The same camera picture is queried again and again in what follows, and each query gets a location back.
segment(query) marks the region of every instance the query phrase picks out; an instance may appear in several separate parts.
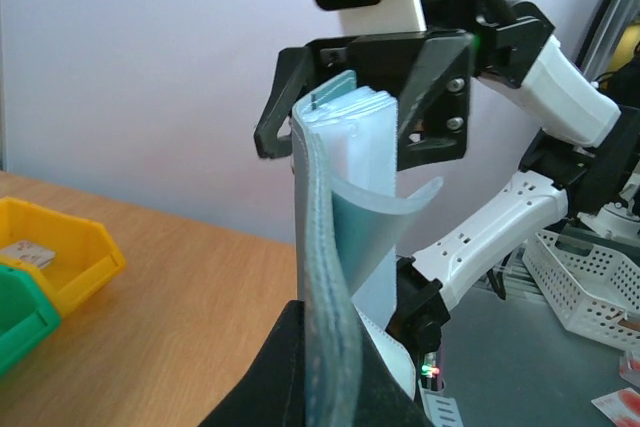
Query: yellow bin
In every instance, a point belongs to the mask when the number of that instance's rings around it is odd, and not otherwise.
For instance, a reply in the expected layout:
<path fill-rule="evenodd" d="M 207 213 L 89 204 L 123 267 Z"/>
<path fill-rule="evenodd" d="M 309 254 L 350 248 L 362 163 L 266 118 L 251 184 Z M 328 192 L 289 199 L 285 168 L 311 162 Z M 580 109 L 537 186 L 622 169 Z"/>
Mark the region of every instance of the yellow bin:
<path fill-rule="evenodd" d="M 29 240 L 56 253 L 40 269 L 0 255 L 0 263 L 28 272 L 61 317 L 68 316 L 125 267 L 102 224 L 11 197 L 0 199 L 0 249 Z"/>

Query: perforated plastic basket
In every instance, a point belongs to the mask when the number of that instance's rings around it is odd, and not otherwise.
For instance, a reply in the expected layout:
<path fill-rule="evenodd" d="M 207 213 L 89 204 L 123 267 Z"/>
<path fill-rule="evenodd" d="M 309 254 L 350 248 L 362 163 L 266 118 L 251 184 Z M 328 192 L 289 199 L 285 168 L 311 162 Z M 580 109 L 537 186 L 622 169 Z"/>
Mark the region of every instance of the perforated plastic basket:
<path fill-rule="evenodd" d="M 543 230 L 523 261 L 565 329 L 640 348 L 640 268 L 626 255 Z"/>

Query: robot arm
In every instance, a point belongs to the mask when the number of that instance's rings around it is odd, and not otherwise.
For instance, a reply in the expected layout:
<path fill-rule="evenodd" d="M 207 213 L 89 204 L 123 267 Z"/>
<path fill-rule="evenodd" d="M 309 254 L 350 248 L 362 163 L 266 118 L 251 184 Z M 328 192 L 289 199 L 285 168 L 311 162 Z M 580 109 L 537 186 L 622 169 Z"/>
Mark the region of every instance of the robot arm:
<path fill-rule="evenodd" d="M 534 232 L 597 212 L 626 182 L 640 117 L 600 94 L 560 51 L 532 3 L 508 0 L 316 0 L 339 11 L 345 37 L 286 49 L 255 140 L 261 157 L 291 153 L 277 131 L 304 92 L 345 69 L 398 98 L 398 169 L 458 159 L 477 77 L 535 116 L 542 131 L 491 202 L 415 268 L 443 283 L 452 309 L 470 286 Z"/>

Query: white wall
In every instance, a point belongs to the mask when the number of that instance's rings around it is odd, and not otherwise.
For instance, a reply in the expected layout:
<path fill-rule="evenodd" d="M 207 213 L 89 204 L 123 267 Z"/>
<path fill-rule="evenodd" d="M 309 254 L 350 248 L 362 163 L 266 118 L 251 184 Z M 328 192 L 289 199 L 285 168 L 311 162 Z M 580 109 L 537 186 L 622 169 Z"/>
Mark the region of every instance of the white wall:
<path fill-rule="evenodd" d="M 533 0 L 577 53 L 598 0 Z M 312 0 L 0 0 L 7 170 L 282 240 L 293 236 L 288 160 L 252 132 L 277 52 L 339 35 Z M 535 133 L 475 89 L 469 155 L 406 241 L 444 234 L 507 180 Z"/>

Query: green bin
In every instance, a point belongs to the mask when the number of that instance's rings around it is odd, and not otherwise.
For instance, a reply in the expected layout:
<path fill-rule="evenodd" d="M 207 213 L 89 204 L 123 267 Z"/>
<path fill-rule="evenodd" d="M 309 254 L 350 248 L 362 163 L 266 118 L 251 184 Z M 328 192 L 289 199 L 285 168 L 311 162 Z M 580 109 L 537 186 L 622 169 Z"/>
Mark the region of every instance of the green bin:
<path fill-rule="evenodd" d="M 31 276 L 0 264 L 0 377 L 59 325 Z"/>

